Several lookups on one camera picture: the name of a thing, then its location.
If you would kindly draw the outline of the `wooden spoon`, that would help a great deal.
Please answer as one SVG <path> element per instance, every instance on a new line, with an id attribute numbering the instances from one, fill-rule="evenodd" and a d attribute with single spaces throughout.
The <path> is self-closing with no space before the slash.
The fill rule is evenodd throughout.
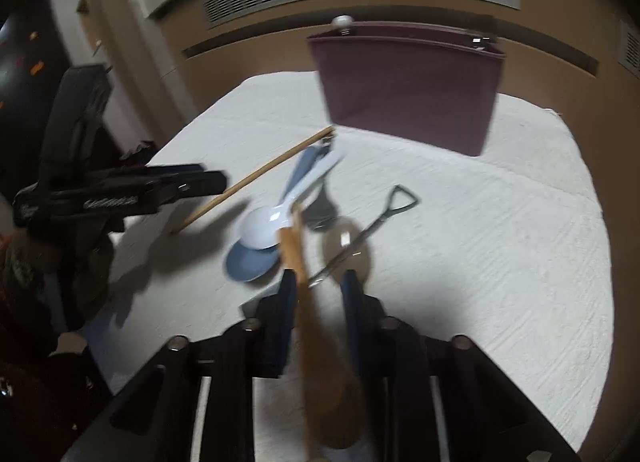
<path id="1" fill-rule="evenodd" d="M 296 279 L 295 330 L 307 427 L 307 451 L 323 460 L 326 450 L 356 444 L 364 433 L 359 388 L 348 372 L 318 318 L 304 256 L 302 212 L 292 206 L 291 224 L 279 230 L 279 249 L 285 268 Z"/>

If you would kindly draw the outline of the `blue plastic spoon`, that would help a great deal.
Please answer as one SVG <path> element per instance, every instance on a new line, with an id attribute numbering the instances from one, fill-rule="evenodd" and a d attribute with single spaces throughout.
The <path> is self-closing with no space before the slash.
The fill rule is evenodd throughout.
<path id="1" fill-rule="evenodd" d="M 294 186 L 307 174 L 320 153 L 318 146 L 309 146 L 298 154 L 298 160 L 293 173 L 288 179 L 284 192 L 280 198 L 283 201 L 285 196 Z M 278 247 L 254 250 L 236 241 L 229 250 L 226 263 L 227 275 L 237 282 L 252 282 L 267 274 L 273 266 L 276 266 L 280 259 Z"/>

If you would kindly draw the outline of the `wooden chopstick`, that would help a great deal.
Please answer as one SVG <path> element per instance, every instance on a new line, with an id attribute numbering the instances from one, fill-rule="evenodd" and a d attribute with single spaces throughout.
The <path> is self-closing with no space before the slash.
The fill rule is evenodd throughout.
<path id="1" fill-rule="evenodd" d="M 318 143 L 318 141 L 322 141 L 322 139 L 331 137 L 335 133 L 335 129 L 333 125 L 329 125 L 322 129 L 321 131 L 314 133 L 311 137 L 308 137 L 296 144 L 292 148 L 288 149 L 285 152 L 282 152 L 281 155 L 273 158 L 269 162 L 262 165 L 256 171 L 250 173 L 241 179 L 241 181 L 233 184 L 231 187 L 227 188 L 221 195 L 216 196 L 211 201 L 206 202 L 197 210 L 192 212 L 181 224 L 171 230 L 172 235 L 176 235 L 181 233 L 186 227 L 189 227 L 198 219 L 203 217 L 209 211 L 212 211 L 214 208 L 218 207 L 219 204 L 222 204 L 224 201 L 227 201 L 229 198 L 233 197 L 236 193 L 239 193 L 243 188 L 252 184 L 256 181 L 256 179 L 260 178 L 262 175 L 265 175 L 269 171 L 273 170 L 278 165 L 285 163 L 285 161 L 290 160 L 294 156 L 296 156 L 299 152 L 308 148 L 309 146 Z"/>

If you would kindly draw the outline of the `white ceramic spoon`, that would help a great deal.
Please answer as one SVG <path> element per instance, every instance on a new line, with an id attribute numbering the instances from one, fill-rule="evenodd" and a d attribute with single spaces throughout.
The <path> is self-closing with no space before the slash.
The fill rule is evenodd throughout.
<path id="1" fill-rule="evenodd" d="M 265 250 L 279 243 L 279 230 L 291 226 L 293 205 L 308 193 L 345 157 L 341 148 L 331 149 L 321 158 L 302 159 L 295 168 L 281 202 L 254 209 L 244 217 L 239 241 L 245 248 Z"/>

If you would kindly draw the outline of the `shovel-shaped metal spoon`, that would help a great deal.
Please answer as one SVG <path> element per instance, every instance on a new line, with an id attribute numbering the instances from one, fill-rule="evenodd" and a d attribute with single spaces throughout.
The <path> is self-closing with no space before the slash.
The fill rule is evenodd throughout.
<path id="1" fill-rule="evenodd" d="M 395 205 L 394 199 L 397 195 L 406 196 L 409 202 L 404 205 Z M 346 247 L 341 248 L 341 251 L 324 266 L 318 273 L 311 276 L 309 280 L 309 286 L 311 288 L 318 286 L 318 284 L 324 279 L 330 277 L 338 267 L 342 266 L 349 256 L 352 256 L 357 249 L 359 249 L 378 229 L 382 227 L 393 216 L 407 212 L 417 205 L 419 205 L 421 199 L 413 193 L 411 190 L 402 185 L 395 185 L 387 194 L 386 206 L 384 210 L 378 215 L 378 217 L 365 228 L 356 238 L 349 241 Z"/>

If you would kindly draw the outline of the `white textured table mat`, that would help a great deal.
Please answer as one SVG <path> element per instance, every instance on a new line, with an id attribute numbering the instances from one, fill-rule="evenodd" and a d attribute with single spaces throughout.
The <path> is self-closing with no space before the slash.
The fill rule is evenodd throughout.
<path id="1" fill-rule="evenodd" d="M 483 153 L 458 153 L 343 127 L 328 190 L 359 225 L 404 185 L 419 205 L 370 239 L 367 290 L 430 337 L 469 335 L 573 447 L 590 429 L 608 373 L 614 301 L 608 232 L 572 133 L 553 111 L 502 95 Z M 171 335 L 212 337 L 253 288 L 226 255 L 243 216 L 281 197 L 285 163 L 191 226 L 194 205 L 130 219 L 115 237 L 112 292 L 85 339 L 112 390 Z"/>

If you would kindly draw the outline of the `purple utensil caddy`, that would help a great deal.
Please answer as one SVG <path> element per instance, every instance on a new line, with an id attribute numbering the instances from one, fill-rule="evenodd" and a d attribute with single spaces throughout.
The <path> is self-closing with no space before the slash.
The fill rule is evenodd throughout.
<path id="1" fill-rule="evenodd" d="M 412 22 L 354 22 L 307 39 L 331 121 L 477 157 L 506 55 L 490 37 Z"/>

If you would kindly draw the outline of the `small grey vent grille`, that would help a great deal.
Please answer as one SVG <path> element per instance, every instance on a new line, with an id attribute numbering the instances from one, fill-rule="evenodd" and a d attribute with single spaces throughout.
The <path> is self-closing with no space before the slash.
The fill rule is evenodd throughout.
<path id="1" fill-rule="evenodd" d="M 620 22 L 620 52 L 618 62 L 636 78 L 640 78 L 639 31 L 626 22 Z"/>

